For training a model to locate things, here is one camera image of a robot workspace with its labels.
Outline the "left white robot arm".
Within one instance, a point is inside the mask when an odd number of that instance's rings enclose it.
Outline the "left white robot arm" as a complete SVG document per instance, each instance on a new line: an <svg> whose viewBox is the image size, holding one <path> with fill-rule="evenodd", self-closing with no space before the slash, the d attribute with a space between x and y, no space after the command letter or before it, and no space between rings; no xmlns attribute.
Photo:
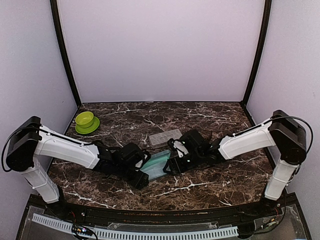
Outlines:
<svg viewBox="0 0 320 240"><path fill-rule="evenodd" d="M148 174L141 168L151 155L135 143L118 147L106 146L99 140L76 140L52 131L41 124L39 117L32 116L6 140L1 153L2 169L7 173L21 173L60 218L67 218L71 208L63 201L61 188L50 179L38 156L60 159L98 173L117 176L138 190L149 183Z"/></svg>

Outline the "teal glasses case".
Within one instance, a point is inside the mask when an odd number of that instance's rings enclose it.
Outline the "teal glasses case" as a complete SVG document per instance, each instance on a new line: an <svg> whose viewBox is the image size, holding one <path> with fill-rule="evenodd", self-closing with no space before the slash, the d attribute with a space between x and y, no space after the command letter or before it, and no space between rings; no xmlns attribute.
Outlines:
<svg viewBox="0 0 320 240"><path fill-rule="evenodd" d="M179 129L173 129L169 131L164 131L149 136L150 146L153 149L161 148L167 145L168 140L170 139L179 139L182 136L182 133Z"/></svg>
<svg viewBox="0 0 320 240"><path fill-rule="evenodd" d="M140 169L143 173L148 175L148 181L152 182L166 175L164 167L170 159L171 151L164 150L151 155L151 158Z"/></svg>

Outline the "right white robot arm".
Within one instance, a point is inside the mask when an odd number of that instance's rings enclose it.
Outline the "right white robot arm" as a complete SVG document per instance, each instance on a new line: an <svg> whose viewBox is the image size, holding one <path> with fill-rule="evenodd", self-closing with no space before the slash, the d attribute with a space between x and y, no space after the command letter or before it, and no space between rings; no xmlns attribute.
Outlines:
<svg viewBox="0 0 320 240"><path fill-rule="evenodd" d="M276 110L272 117L258 125L214 141L204 138L197 129L191 129L178 139L168 140L168 146L177 156L167 160L163 172L174 176L202 164L215 165L255 150L277 147L280 159L266 184L264 199L255 205L255 213L266 217L307 158L312 146L307 143L304 128L307 125L299 117Z"/></svg>

